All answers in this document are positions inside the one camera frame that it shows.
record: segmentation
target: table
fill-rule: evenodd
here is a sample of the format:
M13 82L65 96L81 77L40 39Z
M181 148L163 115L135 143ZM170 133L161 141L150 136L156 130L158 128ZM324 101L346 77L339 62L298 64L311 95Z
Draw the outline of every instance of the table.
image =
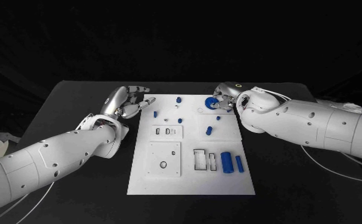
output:
M219 83L62 81L26 130L19 149L78 126L96 114L118 86L141 85L154 94L212 94ZM241 83L293 99L314 102L303 84ZM130 127L111 159L92 157L85 166L53 185L23 223L357 223L362 182L326 171L298 145L255 134L239 123L255 196L127 195L140 114L121 119ZM331 170L362 178L359 165L333 151L307 148ZM0 220L16 223L47 186L34 191Z

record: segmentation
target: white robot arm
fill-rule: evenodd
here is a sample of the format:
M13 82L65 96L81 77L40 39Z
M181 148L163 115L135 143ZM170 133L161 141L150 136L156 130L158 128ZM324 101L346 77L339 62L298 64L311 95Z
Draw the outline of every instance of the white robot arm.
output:
M117 118L131 118L154 102L150 98L134 104L134 92L148 91L141 86L117 88L101 114L89 114L73 131L0 158L0 207L78 170L91 156L114 156L128 132Z
M235 104L241 123L255 133L267 132L291 143L362 158L362 119L357 113L300 100L280 104L267 90L248 89L235 82L219 84L205 104L209 109L225 110L231 110Z

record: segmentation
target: black backdrop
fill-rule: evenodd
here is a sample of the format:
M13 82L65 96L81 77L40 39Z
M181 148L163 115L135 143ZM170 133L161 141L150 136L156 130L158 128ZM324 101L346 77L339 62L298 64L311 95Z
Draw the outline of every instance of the black backdrop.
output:
M3 105L60 80L298 82L360 72L360 0L1 0Z

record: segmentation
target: black tabletop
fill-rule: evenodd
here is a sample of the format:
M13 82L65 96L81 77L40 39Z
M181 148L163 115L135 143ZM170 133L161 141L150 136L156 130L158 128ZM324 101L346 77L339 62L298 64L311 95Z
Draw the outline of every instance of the black tabletop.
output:
M141 85L153 94L212 94L219 83L60 82L26 130L19 149L69 130L96 114L118 86ZM241 83L314 102L303 84ZM140 114L121 122L130 132L111 159L92 157L53 185L23 223L359 223L362 182L326 171L301 147L239 123L255 196L127 195ZM331 170L362 178L359 165L333 151L306 148ZM16 223L46 192L34 191L0 223Z

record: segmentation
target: small hole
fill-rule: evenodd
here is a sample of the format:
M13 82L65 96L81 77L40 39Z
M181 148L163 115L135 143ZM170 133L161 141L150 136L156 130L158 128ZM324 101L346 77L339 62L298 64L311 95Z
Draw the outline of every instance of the small hole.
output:
M164 169L164 168L166 168L166 166L167 166L167 163L166 163L164 161L161 161L161 162L160 162L160 168L163 168L163 169Z

